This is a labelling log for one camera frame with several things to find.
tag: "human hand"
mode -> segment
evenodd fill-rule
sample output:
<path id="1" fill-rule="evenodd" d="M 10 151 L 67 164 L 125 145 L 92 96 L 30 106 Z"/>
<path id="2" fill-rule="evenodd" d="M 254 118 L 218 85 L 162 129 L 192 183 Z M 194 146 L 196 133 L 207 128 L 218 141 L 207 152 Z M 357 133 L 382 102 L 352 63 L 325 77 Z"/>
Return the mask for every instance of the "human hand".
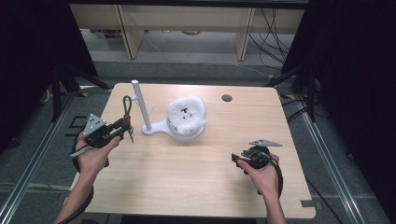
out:
<path id="1" fill-rule="evenodd" d="M 270 156 L 279 163 L 279 157 L 277 155 L 270 153 Z M 278 197 L 278 176 L 275 167 L 271 163 L 256 170 L 245 161 L 238 160 L 237 162 L 250 176 L 254 187 L 260 192 L 264 199 L 272 196 Z"/>
<path id="2" fill-rule="evenodd" d="M 108 154 L 119 144 L 119 142 L 120 137 L 116 136 L 106 146 L 94 148 L 87 145 L 83 134 L 80 133 L 76 143 L 76 151 L 82 149 L 86 149 L 87 151 L 78 156 L 79 172 L 82 175 L 97 176 L 99 172 L 105 167 Z"/>

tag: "wooden table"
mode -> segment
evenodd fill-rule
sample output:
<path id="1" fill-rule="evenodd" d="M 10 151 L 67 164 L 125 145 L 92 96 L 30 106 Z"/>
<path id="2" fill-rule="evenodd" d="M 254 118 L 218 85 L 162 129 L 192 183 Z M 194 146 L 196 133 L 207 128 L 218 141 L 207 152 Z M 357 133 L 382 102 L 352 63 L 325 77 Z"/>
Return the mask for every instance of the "wooden table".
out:
<path id="1" fill-rule="evenodd" d="M 166 134 L 145 136 L 138 105 L 133 104 L 134 143 L 124 140 L 109 156 L 110 166 L 97 177 L 87 212 L 183 217 L 266 217 L 263 199 L 247 175 L 231 161 L 267 139 L 280 157 L 284 176 L 281 203 L 286 217 L 312 218 L 314 207 L 289 126 L 275 89 L 234 86 L 140 84 L 151 122 L 166 116 L 166 107 L 179 97 L 197 95 L 206 103 L 207 124 L 191 142 Z M 231 102 L 222 96 L 229 94 Z M 117 84 L 101 116 L 113 122 L 123 115 L 122 98 L 134 96 L 130 83 Z"/>

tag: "white post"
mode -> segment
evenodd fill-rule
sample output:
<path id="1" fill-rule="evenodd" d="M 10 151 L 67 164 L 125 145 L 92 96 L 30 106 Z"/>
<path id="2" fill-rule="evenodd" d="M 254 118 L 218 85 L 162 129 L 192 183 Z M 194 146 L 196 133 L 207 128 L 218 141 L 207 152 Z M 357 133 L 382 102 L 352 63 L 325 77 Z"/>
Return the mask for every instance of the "white post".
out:
<path id="1" fill-rule="evenodd" d="M 151 123 L 149 122 L 149 114 L 146 109 L 145 100 L 143 99 L 142 91 L 140 90 L 139 82 L 137 80 L 132 80 L 132 85 L 134 86 L 134 93 L 136 94 L 137 102 L 139 103 L 140 111 L 142 111 L 143 119 L 146 123 L 146 128 L 148 131 L 151 130 Z"/>

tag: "wire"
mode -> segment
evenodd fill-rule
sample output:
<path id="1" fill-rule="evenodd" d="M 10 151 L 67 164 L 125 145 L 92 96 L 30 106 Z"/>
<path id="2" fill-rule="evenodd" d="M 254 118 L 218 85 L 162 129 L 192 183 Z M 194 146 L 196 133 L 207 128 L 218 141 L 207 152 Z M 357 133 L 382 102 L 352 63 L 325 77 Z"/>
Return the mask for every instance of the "wire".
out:
<path id="1" fill-rule="evenodd" d="M 159 52 L 163 52 L 162 50 L 160 50 L 159 48 L 157 48 L 145 35 L 143 35 L 143 37 L 148 41 L 148 43 L 154 47 L 156 50 L 158 50 Z"/>
<path id="2" fill-rule="evenodd" d="M 287 117 L 287 121 L 288 123 L 290 123 L 292 120 L 296 119 L 298 116 L 302 115 L 304 112 L 306 112 L 306 109 L 308 108 L 308 106 L 305 106 L 301 109 L 299 109 L 298 111 L 296 111 L 294 114 L 290 115 L 289 117 Z"/>
<path id="3" fill-rule="evenodd" d="M 129 95 L 126 95 L 122 98 L 122 103 L 124 106 L 124 115 L 125 116 L 130 116 L 129 114 L 131 113 L 131 107 L 132 107 L 132 98 Z"/>
<path id="4" fill-rule="evenodd" d="M 319 198 L 326 204 L 326 206 L 330 209 L 330 211 L 332 212 L 332 214 L 334 215 L 335 218 L 337 218 L 339 223 L 343 223 L 343 221 L 341 220 L 341 218 L 339 216 L 337 216 L 337 214 L 335 213 L 335 211 L 332 209 L 332 207 L 327 203 L 327 201 L 323 198 L 323 196 L 319 193 L 318 189 L 314 186 L 314 184 L 312 184 L 312 182 L 308 179 L 308 177 L 305 175 L 305 180 L 306 182 L 312 187 L 312 189 L 318 194 Z"/>
<path id="5" fill-rule="evenodd" d="M 260 45 L 260 44 L 257 43 L 257 41 L 253 38 L 253 36 L 251 36 L 251 34 L 249 34 L 249 36 L 250 36 L 250 39 L 253 41 L 253 43 L 256 45 L 256 47 L 257 47 L 260 51 L 266 53 L 268 56 L 270 56 L 271 58 L 275 59 L 275 60 L 278 61 L 279 63 L 283 63 L 283 62 L 284 62 L 282 59 L 279 59 L 278 57 L 276 57 L 273 53 L 271 53 L 271 52 L 268 51 L 267 49 L 264 49 L 264 48 L 262 47 L 262 45 L 263 45 L 264 43 L 262 43 L 262 44 Z"/>
<path id="6" fill-rule="evenodd" d="M 297 103 L 297 102 L 306 102 L 306 100 L 292 100 L 292 101 L 288 101 L 286 103 L 283 103 L 282 106 L 289 105 L 291 103 Z"/>
<path id="7" fill-rule="evenodd" d="M 269 30 L 267 36 L 265 37 L 265 39 L 263 39 L 263 42 L 266 43 L 269 47 L 271 47 L 271 48 L 273 48 L 273 49 L 278 49 L 279 52 L 280 52 L 280 54 L 282 55 L 283 60 L 285 60 L 285 59 L 286 59 L 285 53 L 288 53 L 288 52 L 285 51 L 285 50 L 283 50 L 282 47 L 281 47 L 280 45 L 283 45 L 286 49 L 289 49 L 289 48 L 288 48 L 288 47 L 279 39 L 279 37 L 277 36 L 276 20 L 275 20 L 275 18 L 276 18 L 276 9 L 273 8 L 272 11 L 273 11 L 273 19 L 272 19 L 271 25 L 270 25 L 269 21 L 267 20 L 267 18 L 266 18 L 266 16 L 265 16 L 264 10 L 262 9 L 262 15 L 263 15 L 263 17 L 264 17 L 264 19 L 265 19 L 265 22 L 267 23 L 268 30 Z M 274 47 L 274 46 L 272 46 L 272 45 L 270 45 L 270 44 L 268 44 L 268 43 L 266 42 L 266 40 L 267 40 L 269 34 L 271 34 L 272 37 L 274 38 L 274 40 L 275 40 L 275 42 L 276 42 L 276 44 L 277 44 L 277 48 Z"/>
<path id="8" fill-rule="evenodd" d="M 65 218 L 63 221 L 60 222 L 60 224 L 66 224 L 71 222 L 73 219 L 75 219 L 76 217 L 78 217 L 79 215 L 81 215 L 81 213 L 83 213 L 85 211 L 85 209 L 88 207 L 88 205 L 90 205 L 91 201 L 93 198 L 93 187 L 91 189 L 91 193 L 90 195 L 88 195 L 87 200 L 84 202 L 84 204 L 81 205 L 81 207 L 74 213 L 72 214 L 70 217 Z"/>

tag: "floor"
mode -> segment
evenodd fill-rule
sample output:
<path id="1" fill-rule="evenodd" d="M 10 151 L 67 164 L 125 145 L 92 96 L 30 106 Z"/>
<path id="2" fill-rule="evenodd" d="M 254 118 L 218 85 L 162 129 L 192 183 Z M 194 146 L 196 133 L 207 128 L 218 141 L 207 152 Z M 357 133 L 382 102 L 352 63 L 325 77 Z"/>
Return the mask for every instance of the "floor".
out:
<path id="1" fill-rule="evenodd" d="M 207 71 L 211 71 L 210 69 L 215 66 L 222 65 L 224 67 L 226 65 L 225 67 L 230 69 L 230 74 L 237 70 L 241 71 L 240 73 L 244 73 L 246 79 L 252 76 L 254 80 L 248 85 L 264 84 L 271 76 L 276 77 L 280 73 L 281 63 L 270 56 L 261 54 L 252 40 L 254 39 L 260 45 L 262 37 L 265 38 L 266 35 L 252 34 L 247 46 L 247 56 L 243 62 L 238 62 L 232 34 L 201 32 L 198 35 L 186 35 L 179 31 L 147 31 L 137 57 L 130 60 L 126 56 L 123 42 L 120 38 L 104 38 L 101 32 L 93 33 L 90 30 L 82 30 L 81 33 L 86 40 L 99 76 L 103 80 L 108 81 L 109 84 L 128 80 L 130 78 L 128 73 L 131 73 L 131 76 L 140 76 L 142 78 L 147 78 L 144 75 L 151 75 L 148 71 L 155 71 L 152 76 L 165 76 L 166 73 L 169 76 L 171 70 L 168 69 L 172 66 L 177 67 L 177 69 L 180 67 L 184 68 L 184 66 L 205 66 Z M 278 37 L 285 46 L 291 45 L 293 35 L 279 35 Z M 275 46 L 274 49 L 271 47 L 267 48 L 282 61 L 282 55 L 276 49 L 277 43 L 273 37 L 269 36 L 267 40 L 270 45 Z M 131 63 L 139 66 L 145 66 L 148 63 L 150 66 L 137 70 L 141 74 L 136 74 L 136 70 L 122 70 L 123 66 Z M 150 78 L 152 82 L 158 80 L 154 77 Z M 84 80 L 79 82 L 81 85 L 90 85 Z M 225 85 L 234 83 L 227 83 L 226 80 L 220 79 L 217 82 Z M 291 102 L 292 99 L 290 97 L 295 97 L 290 96 L 291 83 L 292 78 L 277 86 L 282 103 Z M 78 120 L 73 120 L 73 118 L 81 114 L 101 113 L 106 105 L 108 96 L 109 91 L 92 91 L 90 93 L 90 102 L 85 97 L 78 96 L 71 103 L 71 108 L 78 108 L 78 110 L 67 111 L 64 121 L 60 124 L 61 128 L 50 140 L 52 148 L 45 151 L 34 177 L 28 183 L 28 189 L 20 201 L 18 209 L 13 211 L 14 216 L 10 223 L 47 223 L 54 218 L 62 206 L 75 173 L 71 163 L 63 162 L 65 161 L 64 155 L 71 148 L 70 141 L 72 138 L 67 136 L 76 131 L 71 124 L 73 122 L 75 122 L 74 124 L 78 123 Z M 43 102 L 46 101 L 46 98 L 46 94 L 44 94 Z M 308 220 L 291 219 L 288 222 L 389 223 L 380 204 L 361 175 L 359 168 L 347 156 L 347 148 L 343 143 L 342 137 L 338 135 L 325 108 L 322 105 L 316 105 L 317 122 L 314 124 L 314 128 L 309 128 L 312 124 L 310 124 L 306 114 L 296 113 L 303 106 L 299 102 L 286 104 L 284 105 L 284 111 L 285 116 L 290 118 L 290 131 L 295 141 L 304 173 L 307 180 L 313 184 L 309 188 L 316 203 L 317 216 Z M 18 147 L 10 147 L 0 155 L 0 202 L 6 202 L 9 193 L 14 189 L 21 175 L 26 172 L 25 168 L 35 155 L 36 149 L 41 146 L 40 140 L 46 136 L 46 131 L 51 128 L 50 118 L 51 103 L 49 101 L 37 109 L 30 122 L 21 132 L 19 136 L 21 144 Z M 312 133 L 312 130 L 319 131 L 324 143 L 318 143 L 313 139 L 315 134 Z M 342 178 L 341 183 L 337 183 L 337 180 L 334 179 L 332 175 L 334 169 Z M 351 194 L 353 201 L 346 202 L 343 200 L 344 196 L 340 195 L 340 185 L 341 187 L 344 186 L 346 192 Z M 350 214 L 348 203 L 356 204 L 351 206 L 356 207 L 358 212 L 361 212 L 363 222 L 354 219 L 358 215 Z M 98 223 L 122 222 L 121 215 L 87 214 L 87 218 L 93 219 Z M 162 221 L 160 218 L 156 220 L 138 218 L 134 223 L 157 223 L 160 221 Z M 256 222 L 263 223 L 263 220 L 257 219 Z"/>

